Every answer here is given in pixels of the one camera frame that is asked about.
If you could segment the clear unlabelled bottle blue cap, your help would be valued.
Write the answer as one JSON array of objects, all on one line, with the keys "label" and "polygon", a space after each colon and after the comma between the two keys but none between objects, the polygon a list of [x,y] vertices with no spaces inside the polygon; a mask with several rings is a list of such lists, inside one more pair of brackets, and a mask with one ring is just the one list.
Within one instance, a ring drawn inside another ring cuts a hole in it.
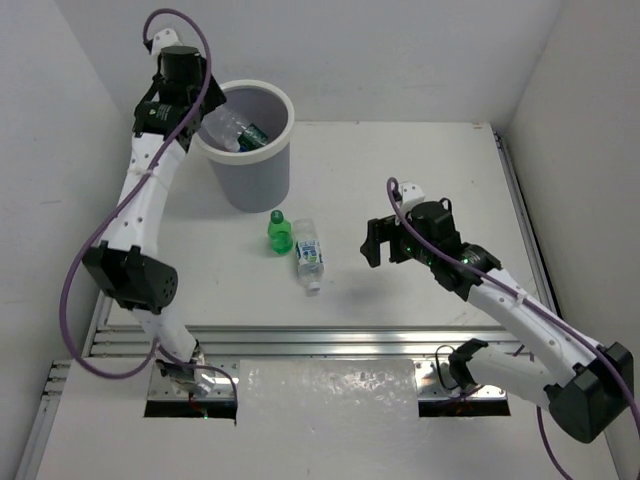
[{"label": "clear unlabelled bottle blue cap", "polygon": [[232,153],[242,151],[240,137],[248,125],[245,117],[224,105],[217,107],[202,120],[202,127],[207,134]]}]

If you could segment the clear bottle dark green label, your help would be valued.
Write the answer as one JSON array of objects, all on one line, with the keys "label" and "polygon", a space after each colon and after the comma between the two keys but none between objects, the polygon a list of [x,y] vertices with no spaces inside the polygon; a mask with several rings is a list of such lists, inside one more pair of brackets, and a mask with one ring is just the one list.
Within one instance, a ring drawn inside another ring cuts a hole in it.
[{"label": "clear bottle dark green label", "polygon": [[265,147],[269,139],[260,128],[250,123],[239,135],[237,142],[240,152],[248,152]]}]

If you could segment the clear bottle green white label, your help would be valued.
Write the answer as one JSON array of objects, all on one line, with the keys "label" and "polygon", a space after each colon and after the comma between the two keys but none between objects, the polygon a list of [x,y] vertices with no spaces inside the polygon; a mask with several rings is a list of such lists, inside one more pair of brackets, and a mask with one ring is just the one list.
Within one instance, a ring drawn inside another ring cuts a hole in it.
[{"label": "clear bottle green white label", "polygon": [[309,295],[315,295],[321,289],[324,274],[323,254],[315,224],[311,219],[295,220],[292,232],[298,280]]}]

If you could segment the green plastic bottle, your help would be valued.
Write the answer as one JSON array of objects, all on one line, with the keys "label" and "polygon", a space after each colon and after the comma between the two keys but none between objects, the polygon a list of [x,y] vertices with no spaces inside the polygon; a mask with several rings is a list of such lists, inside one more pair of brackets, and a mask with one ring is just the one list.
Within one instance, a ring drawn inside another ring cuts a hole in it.
[{"label": "green plastic bottle", "polygon": [[273,210],[267,228],[271,249],[278,255],[288,253],[293,247],[291,223],[280,210]]}]

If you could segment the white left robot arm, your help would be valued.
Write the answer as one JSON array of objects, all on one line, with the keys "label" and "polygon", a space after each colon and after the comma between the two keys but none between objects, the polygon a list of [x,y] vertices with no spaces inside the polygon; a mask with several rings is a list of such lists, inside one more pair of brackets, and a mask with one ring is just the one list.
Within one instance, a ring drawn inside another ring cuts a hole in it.
[{"label": "white left robot arm", "polygon": [[175,391],[197,398],[214,390],[217,375],[170,307],[178,273],[160,260],[158,236],[171,183],[191,140],[203,116],[225,100],[197,48],[173,45],[159,51],[152,85],[134,110],[119,211],[82,258],[100,290],[156,341],[161,375]]}]

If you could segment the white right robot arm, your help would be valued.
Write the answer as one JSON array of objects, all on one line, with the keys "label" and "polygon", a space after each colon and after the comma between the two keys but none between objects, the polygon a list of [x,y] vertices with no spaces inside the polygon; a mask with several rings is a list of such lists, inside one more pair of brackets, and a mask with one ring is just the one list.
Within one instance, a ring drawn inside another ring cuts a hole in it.
[{"label": "white right robot arm", "polygon": [[493,385],[549,412],[570,437],[590,443],[625,410],[634,416],[634,359],[618,342],[608,347],[588,338],[531,297],[500,261],[479,245],[462,241],[448,199],[420,202],[367,223],[360,248],[372,268],[390,260],[415,260],[436,282],[488,314],[534,355],[509,356],[473,338],[448,357],[455,389]]}]

